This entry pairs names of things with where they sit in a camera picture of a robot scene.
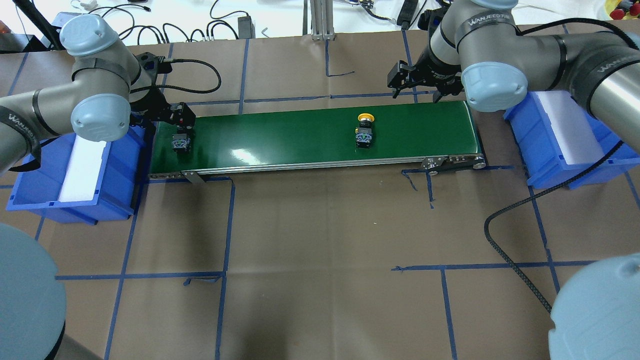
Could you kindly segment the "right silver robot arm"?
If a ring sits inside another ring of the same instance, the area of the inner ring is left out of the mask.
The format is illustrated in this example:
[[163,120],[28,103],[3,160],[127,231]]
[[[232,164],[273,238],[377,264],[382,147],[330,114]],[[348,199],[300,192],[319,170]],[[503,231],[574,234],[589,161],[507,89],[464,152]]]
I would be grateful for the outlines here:
[[516,0],[453,0],[419,59],[412,66],[398,62],[387,75],[387,85],[394,96],[417,86],[435,88],[439,96],[464,92],[475,111],[486,113],[518,105],[528,91],[568,91],[576,104],[619,137],[579,174],[489,215],[483,231],[549,313],[552,360],[637,360],[638,253],[586,265],[551,304],[495,242],[490,223],[592,173],[624,145],[639,151],[639,37],[589,18],[569,18],[567,23],[592,23],[605,30],[535,36],[562,21],[521,31],[512,15],[516,5]]

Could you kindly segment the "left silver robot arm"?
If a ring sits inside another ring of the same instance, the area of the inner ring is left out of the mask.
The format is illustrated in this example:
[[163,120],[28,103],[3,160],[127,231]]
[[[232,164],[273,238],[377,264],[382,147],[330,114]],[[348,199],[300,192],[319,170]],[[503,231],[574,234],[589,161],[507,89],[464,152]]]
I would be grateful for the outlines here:
[[[37,170],[42,148],[69,133],[118,141],[131,125],[165,122],[178,138],[195,125],[184,103],[171,105],[156,84],[170,61],[134,55],[107,22],[82,14],[59,38],[74,57],[71,82],[1,99],[1,173]],[[1,358],[96,360],[66,333],[67,294],[46,249],[18,228],[1,224]]]

